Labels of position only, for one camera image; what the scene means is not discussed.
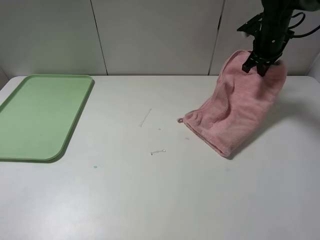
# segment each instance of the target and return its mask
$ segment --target white wall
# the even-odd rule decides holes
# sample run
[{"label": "white wall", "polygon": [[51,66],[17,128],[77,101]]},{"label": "white wall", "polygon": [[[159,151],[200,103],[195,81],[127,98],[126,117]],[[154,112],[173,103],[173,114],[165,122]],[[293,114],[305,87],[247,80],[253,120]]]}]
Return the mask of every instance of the white wall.
[{"label": "white wall", "polygon": [[[237,28],[263,10],[261,0],[225,0],[218,32],[223,1],[0,0],[0,66],[9,78],[207,75],[210,66],[218,75],[234,51],[252,48]],[[320,11],[308,12],[297,33],[319,22]],[[289,42],[282,58],[289,74],[307,73],[319,39],[320,31]]]},{"label": "white wall", "polygon": [[207,75],[223,0],[92,0],[109,75]]},{"label": "white wall", "polygon": [[106,74],[90,0],[0,0],[0,33],[9,78]]},{"label": "white wall", "polygon": [[320,54],[314,61],[312,68],[308,73],[308,76],[315,78],[320,83]]}]

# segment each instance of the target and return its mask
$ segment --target debris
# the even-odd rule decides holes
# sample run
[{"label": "debris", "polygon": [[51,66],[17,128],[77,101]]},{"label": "debris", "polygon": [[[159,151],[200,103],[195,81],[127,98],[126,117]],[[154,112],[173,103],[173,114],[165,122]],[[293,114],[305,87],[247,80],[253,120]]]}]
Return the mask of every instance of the debris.
[{"label": "debris", "polygon": [[148,113],[145,115],[144,119],[142,120],[142,122],[140,123],[139,127],[142,128],[142,124],[144,124],[144,121],[146,120],[146,118],[148,117],[149,113],[151,112],[152,108],[149,109]]},{"label": "debris", "polygon": [[152,152],[150,152],[150,155],[152,156],[153,154],[165,153],[165,152],[166,152],[166,150],[162,149],[162,150],[160,150],[160,151],[152,151]]}]

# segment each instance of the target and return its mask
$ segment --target cable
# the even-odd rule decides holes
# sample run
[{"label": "cable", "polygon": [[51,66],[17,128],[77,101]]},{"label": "cable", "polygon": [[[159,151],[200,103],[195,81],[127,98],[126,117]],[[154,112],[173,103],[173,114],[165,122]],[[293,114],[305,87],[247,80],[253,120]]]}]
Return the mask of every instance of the cable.
[{"label": "cable", "polygon": [[293,38],[293,39],[300,39],[300,38],[304,38],[304,37],[307,37],[307,36],[309,36],[309,35],[311,35],[311,34],[313,34],[313,33],[315,33],[316,31],[318,31],[320,29],[320,25],[319,26],[317,26],[315,29],[313,29],[312,31],[310,31],[310,32],[307,32],[307,33],[305,33],[305,34],[301,34],[301,35],[293,35],[293,36],[291,36],[291,38]]},{"label": "cable", "polygon": [[[287,10],[287,8],[289,7],[290,3],[291,3],[291,0],[288,0],[287,4],[285,5],[285,7],[283,8],[282,12],[281,12],[280,15],[279,15],[279,20],[278,20],[279,26],[280,26],[280,24],[281,24],[282,16],[283,16],[284,12]],[[296,28],[297,26],[299,26],[299,25],[305,20],[306,15],[305,15],[302,11],[299,12],[299,13],[297,13],[296,15],[292,16],[291,18],[295,18],[295,17],[297,17],[297,16],[299,16],[299,15],[301,15],[301,14],[303,15],[303,16],[302,16],[302,19],[301,19],[297,24],[289,27],[289,28],[288,28],[289,30],[290,30],[290,29],[293,29],[293,28]],[[311,31],[309,31],[309,32],[307,32],[307,33],[305,33],[305,34],[301,34],[301,35],[291,35],[291,34],[288,34],[287,32],[284,32],[284,35],[290,37],[291,39],[300,39],[300,38],[304,38],[304,37],[307,37],[307,36],[315,33],[315,32],[318,31],[319,29],[320,29],[320,25],[317,26],[315,29],[313,29],[313,30],[311,30]]]},{"label": "cable", "polygon": [[302,24],[303,23],[303,21],[305,20],[305,18],[306,18],[306,14],[304,13],[304,12],[299,12],[299,13],[297,13],[296,15],[293,15],[291,18],[292,19],[294,19],[294,18],[296,18],[296,17],[298,17],[299,15],[302,15],[302,18],[301,18],[301,20],[297,23],[297,24],[295,24],[295,25],[293,25],[293,26],[290,26],[290,27],[288,27],[288,29],[294,29],[294,28],[296,28],[296,27],[298,27],[300,24]]}]

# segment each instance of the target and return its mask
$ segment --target small wire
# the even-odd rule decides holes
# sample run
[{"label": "small wire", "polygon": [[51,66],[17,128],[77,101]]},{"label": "small wire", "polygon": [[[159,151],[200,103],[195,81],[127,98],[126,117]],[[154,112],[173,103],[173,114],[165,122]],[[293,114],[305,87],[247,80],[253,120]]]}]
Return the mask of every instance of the small wire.
[{"label": "small wire", "polygon": [[296,18],[296,17],[298,17],[298,16],[300,16],[300,15],[302,15],[302,18],[301,18],[301,20],[297,23],[297,24],[295,24],[295,25],[293,25],[293,26],[290,26],[290,27],[288,27],[288,29],[294,29],[294,28],[296,28],[296,27],[298,27],[300,24],[302,24],[303,23],[303,21],[305,20],[305,18],[306,18],[306,14],[304,13],[304,12],[299,12],[299,13],[297,13],[296,15],[293,15],[291,18],[292,19],[294,19],[294,18]]},{"label": "small wire", "polygon": [[291,36],[291,38],[293,38],[293,39],[300,39],[300,38],[304,38],[304,37],[307,37],[307,36],[309,36],[309,35],[311,35],[311,34],[313,34],[313,33],[315,33],[316,31],[318,31],[320,29],[320,25],[319,26],[317,26],[315,29],[313,29],[312,31],[310,31],[310,32],[307,32],[307,33],[305,33],[305,34],[301,34],[301,35],[293,35],[293,36]]}]

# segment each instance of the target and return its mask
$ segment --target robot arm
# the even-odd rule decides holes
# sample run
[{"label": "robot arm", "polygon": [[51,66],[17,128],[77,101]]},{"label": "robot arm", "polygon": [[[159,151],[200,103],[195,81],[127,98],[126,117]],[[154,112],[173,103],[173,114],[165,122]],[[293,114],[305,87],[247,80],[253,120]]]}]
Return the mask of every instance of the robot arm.
[{"label": "robot arm", "polygon": [[[262,0],[263,12],[246,22],[237,31],[254,36],[253,50],[242,65],[242,70],[248,73],[257,67],[257,72],[264,76],[270,65],[281,57],[288,41],[292,38],[302,38],[320,29],[320,26],[303,35],[294,35],[291,30],[305,19],[304,13],[292,16],[294,10],[317,11],[320,0]],[[290,19],[303,15],[301,21],[289,27]]]}]

